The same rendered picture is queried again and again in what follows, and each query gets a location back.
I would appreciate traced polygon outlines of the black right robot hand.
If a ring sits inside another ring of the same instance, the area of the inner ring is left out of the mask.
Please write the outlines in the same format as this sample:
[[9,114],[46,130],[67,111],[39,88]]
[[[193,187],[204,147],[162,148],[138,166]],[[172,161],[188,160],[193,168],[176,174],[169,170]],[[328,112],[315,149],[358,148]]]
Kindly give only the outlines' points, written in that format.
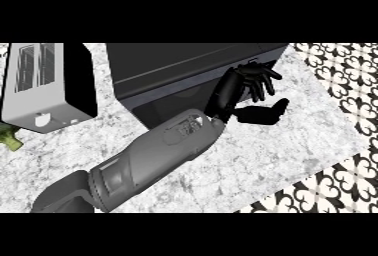
[[275,95],[272,80],[283,75],[262,63],[250,63],[231,67],[225,72],[206,107],[206,115],[228,123],[231,116],[240,123],[275,125],[286,113],[290,100],[283,98],[272,107],[250,105],[238,108],[237,104],[244,91],[250,91],[253,102],[266,100],[265,94]]

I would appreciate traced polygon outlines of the dark grey microwave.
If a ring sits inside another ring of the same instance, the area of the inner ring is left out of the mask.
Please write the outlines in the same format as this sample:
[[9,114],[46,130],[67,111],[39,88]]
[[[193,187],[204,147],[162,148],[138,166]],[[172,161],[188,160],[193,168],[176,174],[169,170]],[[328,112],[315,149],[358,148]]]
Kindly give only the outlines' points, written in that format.
[[204,110],[231,68],[274,67],[286,43],[108,43],[116,98],[147,128]]

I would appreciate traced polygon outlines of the silver toaster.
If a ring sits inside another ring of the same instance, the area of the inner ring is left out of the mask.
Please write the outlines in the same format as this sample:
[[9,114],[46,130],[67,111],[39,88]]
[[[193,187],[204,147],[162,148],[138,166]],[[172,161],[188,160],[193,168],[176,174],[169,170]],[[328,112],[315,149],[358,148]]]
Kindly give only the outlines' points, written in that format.
[[11,43],[0,120],[51,133],[98,116],[92,53],[83,43]]

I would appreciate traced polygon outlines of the green vegetable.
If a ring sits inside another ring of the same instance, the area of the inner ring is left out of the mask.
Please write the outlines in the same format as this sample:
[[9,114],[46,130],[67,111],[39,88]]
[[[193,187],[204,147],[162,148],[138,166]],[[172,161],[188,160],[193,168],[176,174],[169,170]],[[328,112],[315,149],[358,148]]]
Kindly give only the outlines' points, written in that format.
[[18,131],[20,127],[0,122],[0,143],[4,143],[12,151],[17,151],[24,145],[15,137]]

